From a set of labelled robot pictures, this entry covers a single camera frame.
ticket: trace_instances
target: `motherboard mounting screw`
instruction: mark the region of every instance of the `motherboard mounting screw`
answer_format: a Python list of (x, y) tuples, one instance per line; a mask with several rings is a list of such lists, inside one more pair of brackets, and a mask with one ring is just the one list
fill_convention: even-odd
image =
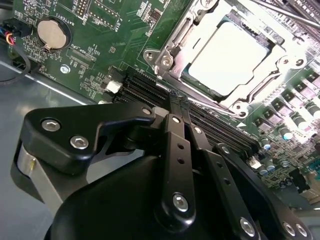
[(48, 119), (44, 120), (41, 123), (41, 126), (43, 127), (44, 130), (49, 131), (49, 132), (55, 132), (60, 129), (60, 124), (56, 120)]
[(83, 136), (73, 136), (70, 139), (70, 144), (75, 149), (80, 149), (80, 150), (86, 149), (89, 146), (88, 140)]
[(215, 0), (201, 0), (201, 5), (206, 9), (210, 9), (215, 5)]
[(296, 232), (295, 230), (292, 228), (292, 226), (290, 226), (289, 223), (287, 222), (283, 222), (283, 226), (284, 226), (284, 229), (292, 236), (294, 237), (296, 235)]
[(298, 229), (299, 233), (302, 234), (302, 236), (304, 236), (304, 237), (308, 236), (307, 231), (300, 224), (297, 223), (295, 226)]
[(229, 152), (229, 149), (226, 148), (225, 146), (222, 147), (222, 150), (223, 150), (226, 154), (229, 154), (229, 153), (230, 153), (230, 152)]
[(250, 237), (255, 236), (255, 234), (256, 234), (255, 229), (247, 219), (245, 219), (244, 217), (241, 217), (240, 224), (246, 234), (248, 234)]
[(201, 134), (202, 131), (200, 128), (198, 128), (197, 126), (194, 127), (194, 130), (196, 131), (197, 134)]
[(178, 209), (180, 212), (188, 211), (189, 204), (184, 196), (181, 194), (175, 194), (173, 196), (173, 205)]
[(147, 52), (145, 54), (146, 59), (148, 59), (149, 61), (151, 61), (152, 59), (154, 59), (154, 55), (151, 52)]
[(60, 72), (62, 72), (63, 74), (68, 74), (70, 73), (71, 69), (68, 65), (66, 64), (62, 64), (60, 67)]

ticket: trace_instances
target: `connector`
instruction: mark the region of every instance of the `connector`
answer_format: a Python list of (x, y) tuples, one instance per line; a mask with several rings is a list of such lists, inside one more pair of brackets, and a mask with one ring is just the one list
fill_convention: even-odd
[(14, 37), (24, 38), (33, 32), (33, 26), (20, 21), (16, 18), (10, 18), (2, 22), (2, 28), (5, 31), (11, 32)]

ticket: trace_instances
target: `screw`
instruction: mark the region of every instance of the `screw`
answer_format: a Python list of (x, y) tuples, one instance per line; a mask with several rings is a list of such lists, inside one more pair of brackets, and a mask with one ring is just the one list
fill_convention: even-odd
[(52, 119), (44, 120), (41, 123), (41, 126), (43, 127), (44, 130), (49, 132), (55, 132), (60, 129), (60, 124), (56, 120), (52, 120)]
[(145, 54), (146, 59), (148, 59), (149, 61), (151, 61), (152, 59), (154, 59), (154, 55), (151, 52), (147, 52)]
[(180, 120), (176, 118), (175, 116), (172, 117), (173, 121), (175, 121), (177, 124), (180, 123)]
[(86, 149), (89, 146), (88, 140), (83, 136), (73, 136), (70, 139), (70, 144), (75, 149), (80, 149), (80, 150)]
[(146, 108), (142, 108), (142, 112), (144, 112), (147, 115), (151, 114), (151, 111), (149, 109), (146, 109)]
[(222, 147), (222, 150), (223, 150), (226, 154), (229, 154), (229, 153), (230, 153), (230, 152), (229, 152), (229, 149), (226, 148), (225, 146)]
[(298, 229), (299, 233), (302, 234), (302, 236), (304, 236), (304, 237), (308, 236), (307, 231), (300, 224), (296, 224), (295, 226)]
[(201, 0), (201, 4), (203, 7), (205, 7), (206, 9), (210, 9), (213, 7), (213, 0)]
[(283, 226), (284, 226), (284, 229), (292, 236), (294, 237), (296, 235), (296, 232), (295, 230), (292, 228), (292, 226), (290, 226), (289, 223), (287, 222), (283, 222)]
[(255, 229), (247, 219), (245, 219), (244, 217), (241, 217), (240, 224), (241, 224), (243, 231), (245, 231), (246, 234), (248, 234), (250, 237), (255, 236), (255, 234), (256, 234)]
[(169, 67), (170, 66), (170, 61), (168, 59), (163, 60), (162, 64), (165, 65), (166, 67)]
[(70, 67), (68, 65), (62, 64), (61, 67), (60, 67), (60, 71), (63, 74), (68, 74), (68, 73), (70, 73), (71, 69), (70, 69)]
[(173, 196), (173, 205), (180, 212), (186, 212), (189, 209), (189, 204), (188, 204), (187, 200), (181, 194), (175, 194)]
[(202, 131), (200, 128), (198, 128), (197, 126), (194, 127), (194, 130), (196, 131), (197, 134), (201, 134)]

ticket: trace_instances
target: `motherboard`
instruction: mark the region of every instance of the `motherboard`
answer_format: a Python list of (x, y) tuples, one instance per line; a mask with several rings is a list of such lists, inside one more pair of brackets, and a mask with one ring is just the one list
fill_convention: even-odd
[[(320, 22), (314, 0), (266, 2)], [(318, 30), (249, 0), (15, 0), (14, 17), (42, 75), (100, 104), (174, 91), (268, 187), (320, 201)]]

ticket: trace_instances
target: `black metal bracket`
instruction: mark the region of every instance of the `black metal bracket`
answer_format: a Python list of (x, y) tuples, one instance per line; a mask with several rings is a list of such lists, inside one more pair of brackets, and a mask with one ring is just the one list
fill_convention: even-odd
[[(46, 204), (50, 198), (35, 182), (37, 170), (62, 193), (50, 230), (53, 240), (62, 233), (68, 240), (88, 239), (92, 233), (95, 239), (106, 234), (117, 239), (312, 239), (237, 154), (224, 144), (212, 148), (203, 130), (191, 123), (186, 99), (171, 95), (166, 108), (135, 102), (26, 115), (12, 169), (29, 181), (20, 187)], [(45, 126), (48, 120), (54, 124)], [(81, 136), (78, 145), (74, 136)], [(94, 183), (83, 181), (95, 157), (135, 149), (145, 150), (144, 157)]]

